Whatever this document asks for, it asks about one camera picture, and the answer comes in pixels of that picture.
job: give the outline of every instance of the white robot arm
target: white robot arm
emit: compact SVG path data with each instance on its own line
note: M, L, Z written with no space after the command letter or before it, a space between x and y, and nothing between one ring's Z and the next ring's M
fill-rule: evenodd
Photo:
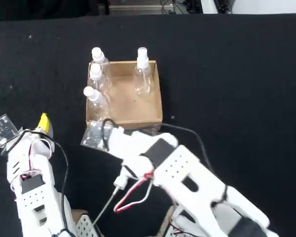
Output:
M125 188L128 178L140 179L153 170L153 184L163 188L179 204L172 216L178 230L193 232L190 236L277 237L267 229L269 219L261 210L235 188L225 185L185 146L178 145L170 133L150 136L140 131L129 133L122 127L101 125L91 122L81 144L107 151L123 160L121 173L114 182L120 189ZM197 190L187 187L186 179L192 181ZM213 203L226 204L241 215L228 233L219 225L220 217L213 213ZM195 223L184 221L183 211Z
M0 148L4 147L3 152L8 155L7 180L15 193L23 237L76 236L66 196L64 213L67 227L63 220L61 194L54 188L53 170L48 161L54 151L54 143L45 139L44 134L52 137L46 114L42 115L36 129L20 132L6 115L0 117ZM62 231L65 228L71 233Z

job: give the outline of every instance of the black background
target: black background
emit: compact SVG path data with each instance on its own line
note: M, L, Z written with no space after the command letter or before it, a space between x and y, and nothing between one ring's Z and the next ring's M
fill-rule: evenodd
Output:
M120 170L117 159L79 145L94 46L112 61L135 60L137 48L147 47L158 63L164 121L195 129L219 177L265 212L272 230L296 235L296 15L0 22L0 116L33 128L48 113L71 163L71 207L92 218ZM174 134L200 157L196 142ZM60 189L60 152L51 163ZM0 236L22 235L13 199L0 157ZM155 187L144 204L121 214L111 205L98 224L109 237L154 235L170 203Z

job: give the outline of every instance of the white spray nozzle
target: white spray nozzle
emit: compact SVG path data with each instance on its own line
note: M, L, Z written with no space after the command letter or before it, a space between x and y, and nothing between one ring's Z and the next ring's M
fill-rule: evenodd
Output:
M102 101L102 94L90 86L87 86L83 90L83 94L93 103L99 103Z
M92 80L99 80L102 77L102 70L100 64L93 63L90 68L90 78Z
M147 49L141 47L138 49L137 67L140 69L146 69L149 66L149 58Z
M92 59L94 62L96 62L96 63L103 63L104 62L105 56L99 47L93 48L91 53L92 53Z

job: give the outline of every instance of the black fabric surface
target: black fabric surface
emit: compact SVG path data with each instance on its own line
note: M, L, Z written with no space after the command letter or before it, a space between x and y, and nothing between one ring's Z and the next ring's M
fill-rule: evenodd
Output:
M140 16L0 23L0 116L35 127L48 113L71 163L66 195L92 218L113 191L120 161L80 146L90 50L135 60L146 46L157 60L164 121L195 129L219 177L264 211L271 229L296 236L296 15ZM200 157L191 137L175 133ZM51 160L56 188L65 161ZM143 186L133 199L145 193ZM112 236L157 233L167 195L121 214L113 204L99 221ZM0 236L20 237L14 196L0 157Z

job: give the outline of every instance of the white wire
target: white wire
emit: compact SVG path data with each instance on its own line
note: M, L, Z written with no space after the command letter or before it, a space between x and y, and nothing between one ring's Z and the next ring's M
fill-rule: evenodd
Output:
M21 176L21 175L24 175L24 174L30 174L30 173L32 173L32 172L37 172L37 173L43 175L42 172L41 172L40 170L37 170L37 169L32 169L32 170L24 171L24 172L22 172L22 173L16 175L16 176L12 179L12 181L11 181L11 183L10 183L10 189L14 192L13 182L16 180L17 177L19 177L19 176Z
M31 143L31 145L30 145L30 148L32 148L33 144L34 144L36 141L44 141L44 142L46 142L46 143L48 144L48 147L49 147L49 157L48 157L48 159L50 159L51 156L53 155L53 151L52 151L52 148L51 148L51 144L50 144L50 142L49 142L47 139L45 139L45 138L37 138L37 139L35 139L34 141L32 141L32 143Z
M115 196L115 194L117 193L117 191L119 190L119 187L116 187L114 192L112 193L110 199L107 201L107 203L104 205L104 207L102 208L101 212L99 213L99 215L97 216L97 218L95 219L95 221L92 223L92 225L94 226L97 221L100 219L100 217L102 216L103 212L106 210L106 208L108 207L108 205L110 204L110 202L113 200L113 197Z
M146 195L145 195L145 197L144 197L143 199L141 199L140 201L134 201L134 202L131 202L131 203L125 205L125 206L120 207L119 209L116 209L116 208L118 207L117 205L120 203L120 202L119 202L119 203L114 207L114 210L115 210L115 211L124 210L124 209L127 209L128 207L130 207L130 206L132 206L132 205L140 204L140 203L143 203L144 201L146 201L147 198L148 198L148 196L149 196L149 194L150 194L152 184L153 184L153 180L151 179L151 180L150 180L150 183L149 183L149 186L148 186L148 189L147 189L147 192L146 192Z
M138 180L133 186L130 187L130 189L127 191L125 196L115 205L113 211L116 212L116 210L119 208L119 206L128 198L128 196L139 186L141 185L146 178L142 178Z

